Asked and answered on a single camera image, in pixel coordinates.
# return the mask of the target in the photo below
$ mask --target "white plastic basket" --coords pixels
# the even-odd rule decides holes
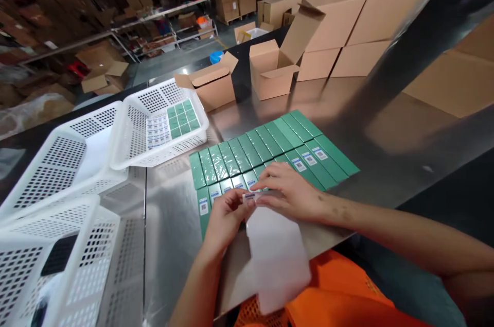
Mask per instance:
[[[159,147],[148,150],[146,119],[158,117],[167,109],[190,99],[200,127]],[[154,167],[206,143],[209,120],[196,92],[177,87],[170,79],[124,99],[115,120],[110,166],[121,170],[129,166]]]
[[[0,325],[31,326],[40,291],[59,277],[43,326],[94,326],[120,217],[101,207],[97,195],[55,206],[46,205],[47,201],[34,213],[0,229]],[[75,234],[64,270],[41,276],[54,244]]]
[[[53,194],[58,198],[103,192],[127,179],[110,168],[117,101],[54,129],[0,206],[0,220]]]

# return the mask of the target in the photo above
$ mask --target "green box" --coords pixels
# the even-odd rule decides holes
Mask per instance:
[[[182,136],[182,133],[180,132],[180,128],[176,128],[176,129],[173,129],[171,131],[171,138],[172,139],[176,139],[178,138],[179,136]]]
[[[273,155],[271,154],[271,152],[269,152],[268,148],[266,147],[266,144],[264,144],[264,142],[259,137],[259,134],[257,134],[255,130],[248,131],[247,137],[249,137],[249,140],[254,146],[254,149],[256,150],[259,157],[261,157],[262,163],[269,161],[273,158]]]
[[[170,107],[166,110],[168,118],[176,117],[177,113],[175,112],[175,107]]]
[[[251,166],[256,167],[262,164],[261,157],[259,157],[259,155],[257,154],[256,149],[252,145],[247,134],[243,134],[237,137],[237,139],[240,142],[240,145],[242,146],[242,149],[245,152],[245,155],[247,156]]]
[[[209,150],[203,149],[199,151],[199,157],[201,159],[202,172],[204,173],[204,179],[206,180],[206,185],[211,185],[218,182],[216,177],[215,167],[209,155]]]
[[[213,166],[215,167],[216,177],[218,178],[218,180],[223,180],[230,177],[228,175],[226,165],[223,162],[223,158],[221,157],[221,152],[218,145],[209,148],[209,155],[211,156],[211,161],[213,162]]]
[[[176,129],[179,125],[179,120],[176,117],[171,117],[168,122],[170,123],[170,130]]]
[[[321,148],[343,169],[348,176],[358,173],[360,170],[345,156],[327,137],[319,135],[314,138]]]
[[[209,191],[207,187],[197,190],[197,207],[199,209],[199,222],[201,223],[202,239],[206,235],[207,223],[211,214],[211,201],[209,199]]]
[[[188,99],[185,102],[183,102],[182,105],[184,106],[185,112],[187,112],[188,110],[193,109],[192,102],[190,101],[190,99]]]
[[[274,141],[281,148],[283,153],[288,152],[293,149],[293,146],[288,141],[288,139],[283,135],[283,133],[278,129],[276,124],[271,121],[264,125],[268,133],[273,137]]]
[[[204,173],[202,172],[201,159],[197,152],[192,153],[189,156],[190,169],[192,170],[192,178],[194,179],[194,188],[199,189],[206,186],[206,180],[204,179]]]
[[[315,186],[317,189],[320,191],[324,192],[324,187],[319,183],[319,180],[315,177],[315,175],[312,173],[312,171],[307,167],[307,164],[305,161],[302,161],[300,156],[296,151],[289,151],[285,154],[288,159],[290,160],[290,163],[292,167],[295,169],[296,172],[298,172],[302,177],[307,180],[309,183],[311,183],[313,186]]]
[[[256,128],[256,133],[257,135],[259,135],[264,145],[266,145],[266,148],[268,149],[272,157],[276,157],[279,156],[280,154],[283,154],[283,151],[278,146],[278,144],[274,141],[273,137],[271,136],[271,134],[269,134],[269,131],[266,129],[264,125]]]
[[[247,189],[247,185],[245,184],[245,180],[242,175],[233,177],[232,184],[234,188]]]
[[[225,194],[230,189],[233,189],[232,180],[230,178],[220,181],[221,194]]]
[[[187,116],[185,115],[185,113],[181,113],[177,116],[177,119],[179,120],[179,125],[182,126],[182,125],[185,125],[188,121],[187,121]]]
[[[185,112],[184,106],[180,103],[175,105],[175,112],[177,113],[177,116],[180,115],[181,113]]]
[[[336,180],[337,183],[348,178],[348,175],[341,169],[341,167],[329,157],[315,140],[308,141],[306,144],[311,153],[315,155],[317,160],[324,166],[328,173]]]
[[[240,145],[240,142],[237,138],[231,139],[228,141],[228,145],[232,150],[233,156],[235,157],[235,161],[237,161],[238,168],[242,173],[249,171],[252,169],[252,165],[247,159],[245,152]]]
[[[225,163],[226,170],[228,171],[228,176],[234,177],[240,174],[240,169],[238,168],[237,161],[235,160],[235,156],[233,156],[233,152],[228,145],[228,142],[223,142],[218,144],[220,148],[221,157],[223,158],[223,162]]]
[[[213,204],[215,203],[215,198],[221,196],[221,187],[220,183],[212,184],[207,188],[209,192],[209,199],[211,202],[211,208],[213,208]]]
[[[189,125],[191,130],[196,130],[201,127],[201,125],[199,125],[199,121],[197,120],[192,120],[191,122],[189,122]]]
[[[309,121],[309,119],[306,116],[304,116],[301,111],[295,110],[293,112],[290,112],[290,114],[293,116],[294,119],[298,121],[299,124],[302,125],[304,129],[307,130],[307,132],[312,137],[316,137],[323,134],[323,132],[319,130],[311,121]]]
[[[247,184],[247,189],[251,192],[251,186],[253,186],[255,183],[257,183],[257,175],[254,172],[254,170],[247,171],[246,173],[243,173],[243,179],[245,183]]]
[[[295,134],[293,132],[293,130],[290,128],[290,126],[288,126],[288,124],[285,122],[285,120],[283,120],[281,118],[277,118],[273,122],[278,127],[278,129],[281,131],[281,133],[285,136],[285,138],[288,140],[288,142],[292,146],[292,149],[300,147],[304,143],[304,142],[302,142],[302,139],[300,139],[297,136],[297,134]]]
[[[319,183],[321,183],[325,191],[338,185],[324,166],[317,161],[317,158],[311,153],[307,146],[303,145],[297,148],[296,151],[298,155],[305,160],[305,164],[309,167],[309,170],[312,171],[317,180],[319,180]]]
[[[307,142],[312,139],[312,136],[309,134],[309,132],[304,129],[304,127],[298,123],[296,119],[293,118],[291,114],[285,114],[281,116],[281,119],[284,120],[288,126],[293,130],[297,136],[302,139],[302,142]]]
[[[187,115],[187,119],[190,121],[192,121],[193,119],[197,119],[197,116],[196,116],[196,113],[194,112],[194,110],[188,110],[188,111],[185,111],[185,114]]]

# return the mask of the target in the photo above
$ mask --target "white label sticker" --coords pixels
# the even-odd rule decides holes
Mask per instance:
[[[312,149],[312,152],[315,153],[315,155],[322,161],[327,159],[328,157],[326,154],[323,152],[323,150],[320,147],[316,147]]]
[[[305,167],[305,165],[302,163],[302,161],[298,157],[296,159],[293,159],[292,160],[292,163],[295,165],[295,167],[297,168],[297,170],[298,170],[299,173],[301,173],[302,171],[307,170],[307,168]]]
[[[199,200],[199,215],[206,215],[209,212],[207,207],[207,198],[201,198]]]
[[[307,163],[310,166],[315,165],[317,163],[317,161],[314,159],[314,157],[312,157],[312,155],[309,152],[302,153],[302,157],[304,158],[304,160],[307,161]]]

